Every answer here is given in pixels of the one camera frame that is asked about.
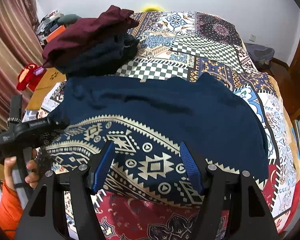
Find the person's left hand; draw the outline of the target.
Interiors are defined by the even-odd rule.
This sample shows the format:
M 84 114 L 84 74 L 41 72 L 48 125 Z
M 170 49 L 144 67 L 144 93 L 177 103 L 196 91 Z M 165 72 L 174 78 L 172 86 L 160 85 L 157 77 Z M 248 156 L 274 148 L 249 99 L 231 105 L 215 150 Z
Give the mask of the person's left hand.
M 15 191 L 12 170 L 17 162 L 16 156 L 5 158 L 4 160 L 4 181 L 8 188 Z M 39 175 L 37 174 L 38 164 L 34 159 L 31 159 L 27 164 L 26 168 L 29 170 L 28 176 L 25 177 L 25 182 L 30 185 L 33 189 L 36 188 L 39 181 Z

